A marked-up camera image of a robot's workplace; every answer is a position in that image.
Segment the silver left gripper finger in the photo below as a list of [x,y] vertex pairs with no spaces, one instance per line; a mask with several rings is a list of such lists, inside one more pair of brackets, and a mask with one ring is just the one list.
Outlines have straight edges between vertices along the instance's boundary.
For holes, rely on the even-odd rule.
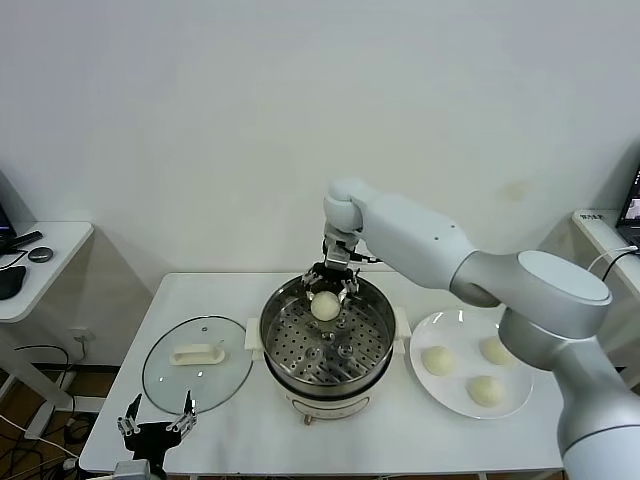
[[196,401],[192,398],[191,391],[188,390],[185,398],[183,413],[167,430],[175,433],[189,433],[197,423]]
[[117,427],[122,435],[133,435],[140,431],[136,423],[136,417],[141,400],[142,394],[139,393],[128,405],[125,414],[117,419]]

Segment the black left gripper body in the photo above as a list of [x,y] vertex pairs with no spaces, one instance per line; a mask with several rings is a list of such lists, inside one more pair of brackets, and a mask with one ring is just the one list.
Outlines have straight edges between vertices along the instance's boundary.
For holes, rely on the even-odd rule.
[[133,460],[147,460],[151,471],[163,471],[168,450],[177,447],[182,437],[172,428],[170,422],[145,423],[138,430],[124,436],[125,448]]

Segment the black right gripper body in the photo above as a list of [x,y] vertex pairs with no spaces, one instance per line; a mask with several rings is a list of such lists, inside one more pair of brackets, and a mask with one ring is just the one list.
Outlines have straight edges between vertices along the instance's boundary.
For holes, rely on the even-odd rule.
[[357,274],[350,268],[334,269],[324,263],[315,263],[305,273],[305,285],[311,286],[317,282],[329,282],[333,284],[356,283]]

